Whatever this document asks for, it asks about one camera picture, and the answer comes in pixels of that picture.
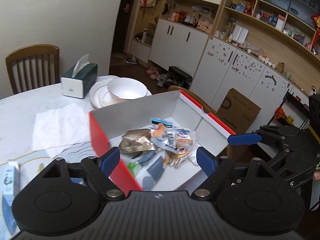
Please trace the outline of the person right hand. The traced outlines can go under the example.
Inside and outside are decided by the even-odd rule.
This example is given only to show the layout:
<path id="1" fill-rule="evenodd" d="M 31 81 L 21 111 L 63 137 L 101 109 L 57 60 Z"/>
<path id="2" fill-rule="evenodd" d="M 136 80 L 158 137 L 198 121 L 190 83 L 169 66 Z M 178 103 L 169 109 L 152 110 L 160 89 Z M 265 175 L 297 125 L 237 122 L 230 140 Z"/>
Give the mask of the person right hand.
<path id="1" fill-rule="evenodd" d="M 314 172 L 313 180 L 314 181 L 320 180 L 320 170 L 317 170 L 317 171 Z"/>

